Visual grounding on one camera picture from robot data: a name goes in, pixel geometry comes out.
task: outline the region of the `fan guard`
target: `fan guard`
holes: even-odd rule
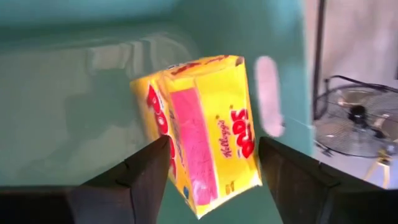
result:
[[[352,84],[329,90],[332,78]],[[342,76],[325,80],[317,100],[316,142],[326,151],[347,156],[379,157],[380,148],[395,153],[398,142],[398,90]]]

